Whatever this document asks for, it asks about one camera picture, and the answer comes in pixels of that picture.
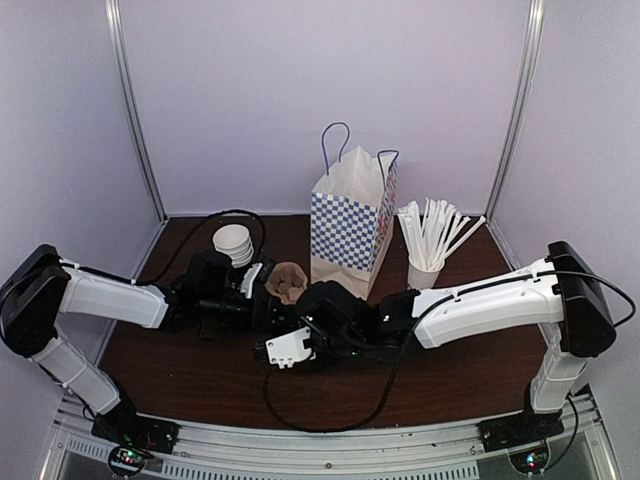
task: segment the brown tabletop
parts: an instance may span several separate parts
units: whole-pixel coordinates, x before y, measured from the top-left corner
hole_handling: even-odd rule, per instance
[[[171,219],[142,278],[154,276],[196,218]],[[298,263],[309,272],[309,217],[265,217],[265,253]],[[209,221],[185,246],[165,276],[173,279],[190,256],[211,248],[213,232],[228,218]],[[252,230],[255,221],[234,218]],[[370,295],[371,303],[406,288],[407,253],[396,223],[394,238]],[[467,283],[508,271],[489,232],[481,228],[448,260],[436,287]],[[264,334],[221,334],[213,341],[195,330],[176,335],[119,323],[101,368],[116,378],[142,413],[195,422],[281,428],[262,397],[268,367],[255,362],[251,347]],[[375,427],[426,425],[506,413],[522,408],[523,392],[545,352],[537,326],[478,335],[419,352],[403,361]],[[274,406],[288,420],[309,427],[339,427],[360,420],[376,406],[389,367],[349,359],[323,372],[299,367],[277,371],[271,382]]]

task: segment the wire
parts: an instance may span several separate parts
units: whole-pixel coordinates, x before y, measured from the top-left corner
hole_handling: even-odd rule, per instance
[[[229,215],[229,214],[247,215],[255,219],[260,224],[260,230],[262,235],[260,238],[260,244],[259,244],[260,246],[256,249],[254,253],[253,261],[255,261],[262,253],[262,249],[264,248],[264,244],[267,240],[267,227],[265,226],[264,221],[262,220],[262,217],[260,217],[260,215],[258,215],[257,213],[250,212],[248,210],[241,210],[237,208],[234,208],[232,210],[222,210],[220,212],[212,213],[211,215],[208,215],[207,217],[200,220],[196,225],[194,225],[193,228],[189,230],[189,233],[187,233],[187,235],[182,239],[178,247],[175,249],[175,251],[171,255],[171,258],[169,258],[169,261],[166,263],[162,271],[152,279],[146,280],[144,282],[137,282],[137,284],[140,286],[146,286],[153,283],[157,283],[159,280],[161,280],[167,274],[167,272],[173,265],[173,262],[175,262],[176,258],[178,258],[178,255],[180,255],[180,252],[182,251],[184,246],[191,239],[191,237],[193,237],[200,230],[200,228],[202,228],[211,219],[222,217],[224,215]]]
[[[356,340],[355,338],[349,336],[349,327],[351,327],[351,323],[345,323],[340,327],[340,335],[345,342],[347,342],[352,347],[360,348],[361,350],[373,350],[377,348],[375,345],[370,345],[366,342]]]
[[[260,235],[261,235],[260,244],[259,244],[259,247],[254,251],[253,259],[252,259],[252,261],[255,262],[260,256],[260,254],[262,253],[262,250],[264,249],[264,244],[267,240],[267,227],[264,224],[264,220],[262,220],[262,217],[260,217],[260,215],[258,215],[257,213],[250,212],[248,210],[232,209],[232,210],[222,210],[220,212],[212,213],[211,215],[208,215],[207,217],[201,219],[196,225],[194,225],[193,228],[191,228],[191,230],[189,230],[187,235],[182,239],[178,247],[174,250],[173,254],[171,255],[171,258],[169,258],[169,261],[166,263],[162,271],[155,277],[151,278],[150,280],[132,282],[130,278],[121,277],[113,273],[105,272],[103,270],[98,270],[97,268],[85,267],[85,266],[76,267],[75,265],[70,263],[62,263],[61,266],[69,267],[69,268],[77,268],[78,270],[81,270],[83,272],[92,273],[94,275],[100,275],[102,277],[115,280],[116,282],[128,283],[128,284],[135,283],[139,287],[146,287],[148,285],[156,284],[158,283],[158,281],[162,280],[162,278],[167,274],[167,272],[169,271],[173,263],[178,258],[178,255],[180,255],[180,252],[182,252],[182,249],[184,248],[184,246],[200,230],[200,228],[202,228],[211,219],[222,217],[224,215],[229,215],[229,214],[247,215],[255,219],[260,224]]]
[[[565,455],[567,455],[567,453],[571,449],[571,446],[573,445],[573,442],[575,441],[576,436],[578,435],[578,427],[580,424],[580,416],[578,415],[578,409],[576,408],[576,404],[573,403],[573,400],[571,399],[571,397],[567,397],[567,400],[569,401],[569,405],[571,405],[571,408],[573,409],[573,415],[575,417],[576,424],[573,426],[573,433],[571,434],[569,443],[567,443],[567,446],[564,447],[564,450],[558,456],[558,458],[556,458],[550,465],[544,467],[544,469],[542,470],[543,474],[548,472],[549,470],[551,470],[552,468],[554,468],[556,465],[560,463],[560,461],[565,457]]]
[[[145,458],[147,460],[151,460],[154,459],[155,457],[149,453],[149,452],[144,452],[132,445],[127,444],[127,442],[124,442],[122,439],[118,439],[117,436],[115,434],[113,434],[112,432],[109,431],[108,428],[106,428],[103,424],[102,421],[100,419],[98,419],[98,416],[94,413],[94,411],[91,409],[91,406],[82,398],[80,397],[78,394],[76,394],[75,392],[71,392],[73,393],[73,395],[80,400],[80,402],[83,405],[82,408],[82,416],[87,419],[87,420],[92,420],[96,425],[98,425],[98,427],[100,427],[100,430],[102,430],[104,432],[104,434],[114,443],[116,443],[119,447],[122,448],[126,448],[127,450],[131,450],[132,452],[134,452],[135,454],[139,455],[142,458]]]
[[[549,276],[549,275],[569,275],[569,276],[575,276],[575,277],[589,278],[589,279],[598,281],[599,283],[605,285],[606,287],[610,288],[611,290],[616,292],[618,295],[620,295],[625,301],[627,301],[629,303],[629,306],[631,307],[631,313],[628,314],[626,317],[624,317],[619,322],[615,323],[614,324],[615,327],[618,327],[618,326],[624,324],[625,322],[629,321],[636,313],[636,305],[635,305],[635,302],[631,299],[631,297],[629,295],[627,295],[624,291],[622,291],[619,287],[617,287],[616,285],[614,285],[611,282],[609,282],[608,280],[605,280],[604,278],[599,277],[599,276],[597,276],[595,274],[592,274],[592,273],[572,272],[572,271],[564,271],[564,270],[546,270],[546,271],[543,271],[543,272],[538,272],[535,276],[533,274],[528,273],[528,274],[524,274],[524,275],[519,275],[517,277],[501,278],[501,279],[495,280],[493,282],[488,282],[488,283],[484,283],[484,284],[480,284],[480,285],[475,285],[473,287],[465,288],[464,290],[461,290],[460,292],[458,292],[458,297],[460,297],[462,295],[469,294],[469,293],[477,292],[477,291],[480,291],[480,290],[486,290],[486,289],[492,288],[492,287],[497,287],[497,286],[506,285],[506,284],[509,284],[509,283],[520,282],[520,281],[531,280],[531,279],[535,279],[535,277],[543,277],[543,276]],[[378,404],[376,405],[375,409],[367,417],[363,418],[362,420],[360,420],[358,422],[355,422],[355,423],[353,423],[351,425],[346,425],[344,427],[332,427],[332,428],[313,428],[313,427],[306,427],[306,426],[296,425],[295,423],[290,422],[289,420],[285,419],[275,409],[275,407],[273,406],[273,404],[271,402],[271,398],[270,398],[270,395],[269,395],[269,381],[271,379],[271,375],[275,371],[275,368],[271,368],[267,372],[267,374],[265,375],[264,381],[262,382],[262,397],[263,397],[263,400],[264,400],[264,403],[265,403],[267,409],[269,410],[271,415],[273,415],[273,417],[276,420],[278,420],[278,422],[280,422],[282,425],[284,425],[284,426],[286,426],[288,428],[291,428],[292,430],[299,430],[299,431],[307,432],[307,433],[339,433],[339,432],[346,432],[346,431],[349,431],[349,430],[354,430],[356,428],[360,428],[360,427],[372,422],[373,420],[375,420],[380,415],[380,413],[382,413],[382,410],[384,410],[384,407],[387,404],[387,400],[389,399],[389,394],[391,393],[391,389],[393,388],[393,384],[394,384],[396,376],[398,374],[398,370],[400,369],[400,363],[402,361],[402,358],[403,358],[404,354],[406,353],[407,347],[409,346],[409,343],[410,343],[411,339],[413,338],[413,335],[414,335],[416,329],[418,328],[418,325],[420,325],[420,322],[422,321],[422,319],[424,319],[427,315],[429,315],[433,310],[438,308],[440,305],[453,300],[453,298],[454,298],[453,295],[448,295],[446,297],[441,298],[437,302],[435,302],[432,305],[430,305],[426,310],[424,310],[418,316],[418,318],[416,319],[415,323],[411,327],[411,330],[409,331],[409,333],[407,333],[405,335],[405,337],[402,340],[402,344],[400,345],[400,349],[398,351],[398,356],[396,358],[396,361],[393,364],[393,367],[391,368],[391,371],[389,372],[389,376],[387,377],[387,382],[385,383],[384,389],[382,390],[382,395],[380,396],[380,400],[378,401]]]
[[[19,280],[17,280],[15,283],[13,283],[11,286],[9,286],[5,292],[2,294],[2,297],[0,298],[0,338],[2,339],[3,342],[6,343],[5,340],[5,334],[4,334],[4,322],[3,322],[3,318],[2,318],[2,310],[4,308],[5,305],[5,301],[7,300],[7,298],[9,298],[9,295],[11,295],[11,293],[16,290],[18,287],[20,287],[22,284],[32,280],[34,277],[37,277],[38,275],[40,275],[44,270],[46,270],[49,266],[46,267],[42,267],[42,268],[38,268],[36,270],[33,270],[31,272],[29,272],[28,274],[26,274],[25,276],[23,276],[22,278],[20,278]],[[52,374],[46,370],[44,367],[42,367],[42,365],[38,365],[42,370],[44,370],[47,375],[49,375],[49,377],[51,377],[51,379],[54,381],[54,383],[56,383],[59,386],[63,386],[59,381],[56,381],[57,379],[54,380],[54,377],[52,376]],[[154,458],[153,455],[148,454],[148,453],[141,453],[139,452],[137,449],[132,448],[131,446],[127,445],[125,442],[123,442],[122,440],[119,440],[115,437],[115,435],[113,435],[111,432],[108,431],[108,429],[106,429],[104,427],[104,425],[102,425],[102,423],[98,420],[97,416],[95,415],[95,413],[93,412],[93,410],[91,410],[91,407],[89,406],[89,404],[81,397],[79,397],[77,394],[73,393],[76,398],[78,398],[80,400],[80,402],[83,405],[83,409],[82,409],[82,415],[86,417],[86,413],[88,412],[91,415],[91,419],[100,427],[100,429],[105,433],[105,435],[107,435],[107,437],[109,437],[113,442],[117,443],[119,446],[123,447],[123,448],[128,448],[129,450],[137,453],[138,455],[140,455],[143,458]]]

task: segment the stack of cups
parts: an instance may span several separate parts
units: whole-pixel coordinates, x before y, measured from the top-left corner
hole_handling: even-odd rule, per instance
[[[244,225],[225,225],[213,235],[213,247],[231,258],[233,268],[241,268],[251,263],[253,244],[249,229]]]

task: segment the lavender wall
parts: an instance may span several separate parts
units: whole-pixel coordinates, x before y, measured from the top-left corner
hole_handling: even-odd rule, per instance
[[[548,4],[533,91],[497,222],[527,263],[566,239],[640,301],[640,4]],[[612,311],[626,313],[611,298]],[[640,323],[590,364],[625,479],[640,466]]]
[[[336,119],[399,148],[399,203],[482,212],[517,82],[527,0],[136,0],[122,18],[169,213],[309,210]]]
[[[0,85],[0,283],[42,242],[131,274],[157,224],[126,124],[104,2],[0,0]],[[95,357],[105,321],[61,323]],[[61,391],[3,344],[0,380],[0,478],[34,478]]]

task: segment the blue checkered pattern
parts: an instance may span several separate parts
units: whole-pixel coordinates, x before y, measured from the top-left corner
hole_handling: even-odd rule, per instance
[[[380,208],[347,197],[311,194],[311,255],[371,271],[395,212],[396,162],[389,168]]]

